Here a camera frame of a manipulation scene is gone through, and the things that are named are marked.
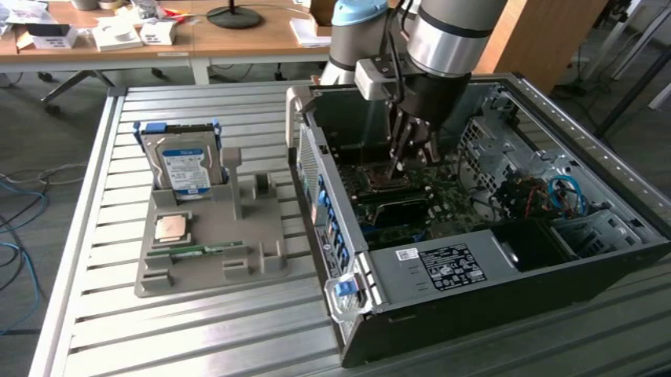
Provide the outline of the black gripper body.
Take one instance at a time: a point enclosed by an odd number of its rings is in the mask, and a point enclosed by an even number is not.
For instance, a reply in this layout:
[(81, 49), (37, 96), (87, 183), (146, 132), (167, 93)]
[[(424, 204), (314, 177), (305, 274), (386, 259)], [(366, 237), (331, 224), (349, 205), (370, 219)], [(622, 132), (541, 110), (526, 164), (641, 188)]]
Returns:
[(449, 78), (430, 74), (404, 75), (397, 88), (396, 107), (401, 116), (396, 123), (418, 118), (432, 128), (438, 128), (453, 112), (470, 77), (469, 73)]

